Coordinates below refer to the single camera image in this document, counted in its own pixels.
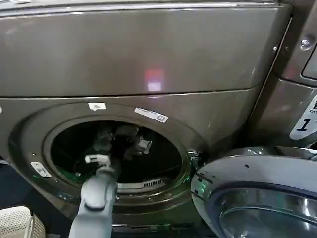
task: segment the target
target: white basket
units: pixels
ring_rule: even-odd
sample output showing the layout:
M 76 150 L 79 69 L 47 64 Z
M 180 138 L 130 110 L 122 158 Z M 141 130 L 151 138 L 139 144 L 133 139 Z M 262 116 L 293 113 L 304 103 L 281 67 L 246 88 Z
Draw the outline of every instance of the white basket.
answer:
M 0 210 L 0 238 L 45 238 L 45 228 L 29 208 L 5 208 Z

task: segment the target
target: open washer door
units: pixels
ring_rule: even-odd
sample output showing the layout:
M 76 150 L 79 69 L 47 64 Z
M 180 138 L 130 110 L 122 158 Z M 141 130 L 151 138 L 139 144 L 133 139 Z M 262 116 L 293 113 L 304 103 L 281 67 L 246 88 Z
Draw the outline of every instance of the open washer door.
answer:
M 250 147 L 206 163 L 194 204 L 219 238 L 317 237 L 317 150 Z

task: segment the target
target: white sticker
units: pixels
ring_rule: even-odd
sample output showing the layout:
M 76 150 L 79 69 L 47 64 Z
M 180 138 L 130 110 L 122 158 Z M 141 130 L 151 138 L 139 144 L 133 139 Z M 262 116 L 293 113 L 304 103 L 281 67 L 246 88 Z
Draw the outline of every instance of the white sticker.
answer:
M 105 103 L 88 103 L 88 106 L 93 111 L 106 110 Z
M 52 177 L 51 174 L 44 168 L 44 166 L 40 162 L 31 162 L 32 167 L 39 173 L 42 177 Z
M 143 108 L 135 108 L 134 112 L 162 123 L 165 123 L 168 119 L 168 116 L 153 111 L 145 110 Z
M 289 137 L 293 140 L 303 139 L 317 131 L 317 95 L 297 121 Z

